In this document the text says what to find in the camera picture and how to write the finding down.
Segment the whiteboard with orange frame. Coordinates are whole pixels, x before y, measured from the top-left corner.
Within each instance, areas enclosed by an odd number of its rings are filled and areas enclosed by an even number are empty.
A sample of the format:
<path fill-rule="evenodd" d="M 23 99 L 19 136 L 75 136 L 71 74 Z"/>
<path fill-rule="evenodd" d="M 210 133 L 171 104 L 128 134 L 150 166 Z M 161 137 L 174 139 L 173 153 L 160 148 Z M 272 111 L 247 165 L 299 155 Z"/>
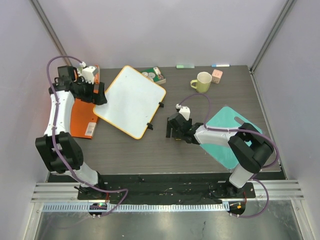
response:
<path fill-rule="evenodd" d="M 133 67 L 124 66 L 104 92 L 107 103 L 93 112 L 133 139 L 139 140 L 166 96 L 166 90 Z"/>

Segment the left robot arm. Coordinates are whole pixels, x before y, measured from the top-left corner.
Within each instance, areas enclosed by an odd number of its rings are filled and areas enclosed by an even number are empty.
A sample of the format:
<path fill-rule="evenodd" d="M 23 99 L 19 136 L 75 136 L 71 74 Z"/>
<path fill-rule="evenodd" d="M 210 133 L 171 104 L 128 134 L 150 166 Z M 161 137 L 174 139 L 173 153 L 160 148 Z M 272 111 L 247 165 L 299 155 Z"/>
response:
<path fill-rule="evenodd" d="M 76 138 L 92 138 L 97 125 L 95 106 L 107 103 L 105 85 L 100 81 L 98 65 L 58 67 L 58 76 L 50 82 L 50 117 L 35 147 L 51 174 L 66 175 L 80 183 L 79 199 L 104 198 L 107 188 L 101 175 L 84 161 Z"/>

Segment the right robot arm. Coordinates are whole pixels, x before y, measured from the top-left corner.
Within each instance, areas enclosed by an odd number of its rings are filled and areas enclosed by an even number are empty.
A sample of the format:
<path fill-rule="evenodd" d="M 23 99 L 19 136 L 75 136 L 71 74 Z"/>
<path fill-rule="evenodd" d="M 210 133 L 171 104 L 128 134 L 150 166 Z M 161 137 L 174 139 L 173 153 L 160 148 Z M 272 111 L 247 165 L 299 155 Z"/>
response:
<path fill-rule="evenodd" d="M 244 185 L 257 175 L 270 156 L 275 153 L 275 161 L 279 158 L 279 150 L 267 136 L 258 132 L 250 123 L 243 123 L 238 128 L 214 128 L 204 123 L 192 123 L 183 114 L 176 112 L 167 118 L 167 138 L 183 140 L 195 145 L 218 145 L 232 150 L 238 164 L 224 183 L 219 183 L 212 194 L 216 198 L 236 198 L 244 191 Z"/>

